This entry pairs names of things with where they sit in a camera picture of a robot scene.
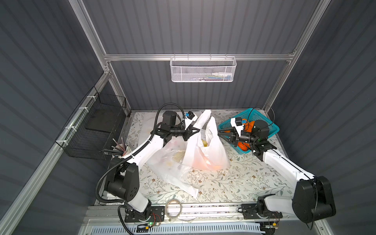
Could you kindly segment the cartoon printed plastic bag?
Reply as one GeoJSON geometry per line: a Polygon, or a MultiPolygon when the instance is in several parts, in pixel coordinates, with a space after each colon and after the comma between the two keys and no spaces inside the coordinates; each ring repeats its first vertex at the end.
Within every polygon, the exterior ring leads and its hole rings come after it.
{"type": "Polygon", "coordinates": [[[230,166],[211,113],[211,110],[205,110],[190,126],[192,131],[198,132],[188,138],[183,165],[205,171],[219,171],[230,166]]]}

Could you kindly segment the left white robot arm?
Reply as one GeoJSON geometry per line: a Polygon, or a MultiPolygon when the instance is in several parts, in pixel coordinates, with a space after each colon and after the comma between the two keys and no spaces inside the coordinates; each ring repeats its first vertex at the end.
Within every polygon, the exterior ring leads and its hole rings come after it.
{"type": "Polygon", "coordinates": [[[104,204],[120,203],[138,213],[150,211],[151,201],[139,192],[141,167],[173,137],[182,137],[186,142],[200,131],[193,124],[198,116],[192,111],[182,112],[178,124],[176,119],[179,116],[175,111],[165,111],[161,122],[158,121],[159,114],[160,111],[155,116],[153,129],[146,141],[132,152],[122,155],[99,179],[95,188],[97,201],[104,204]]]}

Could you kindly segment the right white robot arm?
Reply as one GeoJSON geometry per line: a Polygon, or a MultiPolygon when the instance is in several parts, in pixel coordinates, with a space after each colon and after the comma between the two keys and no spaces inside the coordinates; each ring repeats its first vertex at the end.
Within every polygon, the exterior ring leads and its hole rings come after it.
{"type": "Polygon", "coordinates": [[[219,129],[218,135],[237,147],[245,144],[252,154],[274,168],[292,186],[292,198],[267,194],[257,200],[255,211],[260,218],[275,212],[294,214],[305,224],[336,215],[336,206],[330,181],[324,176],[302,169],[285,157],[268,141],[269,124],[256,120],[253,124],[240,117],[232,118],[231,126],[219,129]]]}

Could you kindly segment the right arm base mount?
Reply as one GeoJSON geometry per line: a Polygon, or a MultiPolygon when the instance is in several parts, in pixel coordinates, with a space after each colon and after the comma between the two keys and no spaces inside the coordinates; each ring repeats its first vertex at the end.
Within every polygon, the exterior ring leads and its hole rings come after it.
{"type": "Polygon", "coordinates": [[[283,214],[277,211],[270,211],[263,203],[241,204],[237,209],[244,219],[272,219],[283,218],[283,214]]]}

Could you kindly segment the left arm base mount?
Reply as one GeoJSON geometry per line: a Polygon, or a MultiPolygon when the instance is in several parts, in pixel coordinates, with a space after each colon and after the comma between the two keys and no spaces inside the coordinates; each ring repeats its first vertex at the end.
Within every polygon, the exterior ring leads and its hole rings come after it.
{"type": "Polygon", "coordinates": [[[146,208],[144,212],[139,212],[137,210],[130,211],[127,209],[125,211],[126,223],[136,223],[136,222],[163,222],[165,216],[164,206],[151,206],[146,208]]]}

